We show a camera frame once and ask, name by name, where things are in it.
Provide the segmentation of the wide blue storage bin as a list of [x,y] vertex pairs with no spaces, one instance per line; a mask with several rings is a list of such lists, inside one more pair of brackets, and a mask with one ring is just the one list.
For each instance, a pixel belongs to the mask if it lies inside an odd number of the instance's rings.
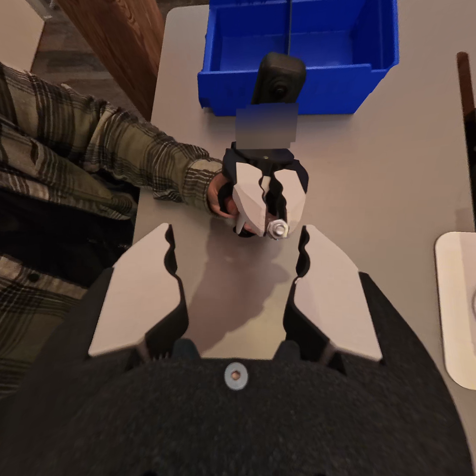
[[[262,59],[284,54],[286,1],[209,1],[202,108],[235,116],[251,103]],[[399,63],[397,1],[293,1],[290,55],[306,66],[300,115],[353,114]]]

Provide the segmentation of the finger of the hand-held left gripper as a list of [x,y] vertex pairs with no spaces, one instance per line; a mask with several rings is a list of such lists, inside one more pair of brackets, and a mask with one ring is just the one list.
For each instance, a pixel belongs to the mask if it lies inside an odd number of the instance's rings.
[[267,236],[268,223],[274,220],[266,202],[272,175],[273,172],[264,175],[261,169],[251,164],[236,163],[236,183],[232,197],[239,211],[235,233],[240,237],[249,234],[245,225],[250,227],[251,234]]
[[269,185],[269,213],[284,231],[298,226],[306,201],[307,172],[305,169],[275,171]]

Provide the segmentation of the person's torso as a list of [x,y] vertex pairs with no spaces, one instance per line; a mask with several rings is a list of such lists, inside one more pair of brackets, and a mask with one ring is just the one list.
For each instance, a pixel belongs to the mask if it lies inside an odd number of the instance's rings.
[[0,395],[15,394],[55,328],[128,249],[117,220],[1,189]]

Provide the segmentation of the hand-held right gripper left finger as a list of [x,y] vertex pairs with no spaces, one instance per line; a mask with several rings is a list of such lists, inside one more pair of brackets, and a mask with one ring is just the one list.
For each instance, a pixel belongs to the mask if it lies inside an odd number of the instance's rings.
[[142,360],[158,360],[171,353],[188,328],[175,248],[172,225],[163,223],[119,258],[88,350],[90,357],[129,349]]

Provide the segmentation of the person's left hand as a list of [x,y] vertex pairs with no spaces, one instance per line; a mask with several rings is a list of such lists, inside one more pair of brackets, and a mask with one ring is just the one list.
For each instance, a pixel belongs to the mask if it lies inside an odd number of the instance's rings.
[[239,215],[238,208],[232,196],[225,197],[226,211],[223,212],[220,208],[218,193],[228,183],[228,179],[222,174],[218,173],[210,182],[207,189],[207,201],[211,212],[219,217],[225,219],[236,219]]

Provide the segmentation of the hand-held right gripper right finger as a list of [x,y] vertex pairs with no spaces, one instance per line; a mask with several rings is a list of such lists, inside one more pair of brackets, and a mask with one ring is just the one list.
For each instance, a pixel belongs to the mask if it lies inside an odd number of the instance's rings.
[[298,243],[296,277],[283,327],[303,361],[331,363],[348,355],[379,363],[383,354],[358,267],[313,225]]

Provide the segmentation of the person's left forearm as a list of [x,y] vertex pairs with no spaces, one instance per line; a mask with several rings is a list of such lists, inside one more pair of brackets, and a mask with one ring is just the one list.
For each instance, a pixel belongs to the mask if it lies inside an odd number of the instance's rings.
[[132,196],[93,174],[152,191],[154,198],[212,213],[207,200],[221,162],[177,142],[128,111],[67,85],[0,68],[0,187],[23,198],[116,220],[137,211]]

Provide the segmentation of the black smartphone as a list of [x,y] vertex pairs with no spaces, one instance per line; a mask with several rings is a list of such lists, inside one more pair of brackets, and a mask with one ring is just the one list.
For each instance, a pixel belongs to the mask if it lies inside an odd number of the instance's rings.
[[462,110],[471,188],[473,223],[474,227],[476,227],[476,113],[474,106],[468,104],[462,103]]

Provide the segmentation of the black bin divider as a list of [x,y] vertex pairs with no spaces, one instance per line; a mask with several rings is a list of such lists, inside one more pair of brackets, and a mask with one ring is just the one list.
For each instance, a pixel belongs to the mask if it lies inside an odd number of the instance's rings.
[[286,21],[285,21],[285,41],[284,41],[284,53],[290,56],[291,48],[291,36],[292,36],[292,12],[293,12],[293,1],[286,1]]

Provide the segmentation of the white board stand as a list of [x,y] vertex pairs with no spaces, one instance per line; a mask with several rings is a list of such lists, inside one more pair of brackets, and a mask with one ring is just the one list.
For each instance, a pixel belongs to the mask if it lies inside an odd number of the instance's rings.
[[446,371],[476,389],[476,234],[448,232],[434,247]]

